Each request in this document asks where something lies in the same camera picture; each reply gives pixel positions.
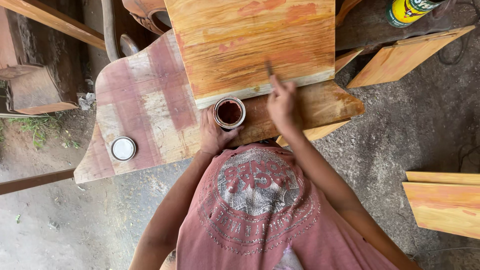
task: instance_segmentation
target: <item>person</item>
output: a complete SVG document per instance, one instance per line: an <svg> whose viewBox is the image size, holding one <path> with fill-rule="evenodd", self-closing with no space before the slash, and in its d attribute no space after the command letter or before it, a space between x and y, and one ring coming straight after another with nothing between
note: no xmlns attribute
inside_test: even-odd
<svg viewBox="0 0 480 270"><path fill-rule="evenodd" d="M293 153L273 140L225 149L213 107L200 150L162 200L130 270L419 269L296 126L293 82L275 75L267 110Z"/></svg>

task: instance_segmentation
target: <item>hand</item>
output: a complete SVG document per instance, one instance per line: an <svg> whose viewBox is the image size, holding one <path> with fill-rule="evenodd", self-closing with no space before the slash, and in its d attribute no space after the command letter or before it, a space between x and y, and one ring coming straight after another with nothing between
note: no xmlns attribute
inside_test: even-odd
<svg viewBox="0 0 480 270"><path fill-rule="evenodd" d="M273 89L268 95L267 110L277 130L283 134L297 128L299 124L301 126L301 119L295 108L297 93L295 82L281 83L275 75L272 75L270 83Z"/></svg>
<svg viewBox="0 0 480 270"><path fill-rule="evenodd" d="M217 155L225 149L229 141L238 136L243 126L229 132L224 131L213 118L213 107L202 110L200 117L200 151L212 155Z"/></svg>

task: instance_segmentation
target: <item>open paint can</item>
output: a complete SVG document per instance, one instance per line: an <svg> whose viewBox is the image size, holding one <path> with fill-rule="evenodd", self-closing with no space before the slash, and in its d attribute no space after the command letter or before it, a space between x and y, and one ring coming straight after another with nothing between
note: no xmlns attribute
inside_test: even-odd
<svg viewBox="0 0 480 270"><path fill-rule="evenodd" d="M111 147L112 156L118 161L130 160L136 151L137 146L134 141L128 137L116 138Z"/></svg>
<svg viewBox="0 0 480 270"><path fill-rule="evenodd" d="M221 98L215 103L213 116L219 126L234 129L245 120L245 105L236 97Z"/></svg>

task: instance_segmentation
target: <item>left hand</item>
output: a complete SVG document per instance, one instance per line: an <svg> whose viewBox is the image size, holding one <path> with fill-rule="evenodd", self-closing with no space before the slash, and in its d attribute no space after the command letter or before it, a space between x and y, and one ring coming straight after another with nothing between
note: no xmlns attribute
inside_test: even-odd
<svg viewBox="0 0 480 270"><path fill-rule="evenodd" d="M200 151L212 155L218 155L229 141L238 136L243 126L224 131L213 118L213 107L202 110L200 116Z"/></svg>

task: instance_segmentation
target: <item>graphic print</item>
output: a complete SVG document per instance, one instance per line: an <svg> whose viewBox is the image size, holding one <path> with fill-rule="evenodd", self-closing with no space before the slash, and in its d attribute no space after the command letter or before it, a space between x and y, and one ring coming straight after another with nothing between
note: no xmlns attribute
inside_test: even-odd
<svg viewBox="0 0 480 270"><path fill-rule="evenodd" d="M213 241L232 252L255 254L313 226L318 197L294 168L282 155L254 147L210 172L201 183L197 213Z"/></svg>

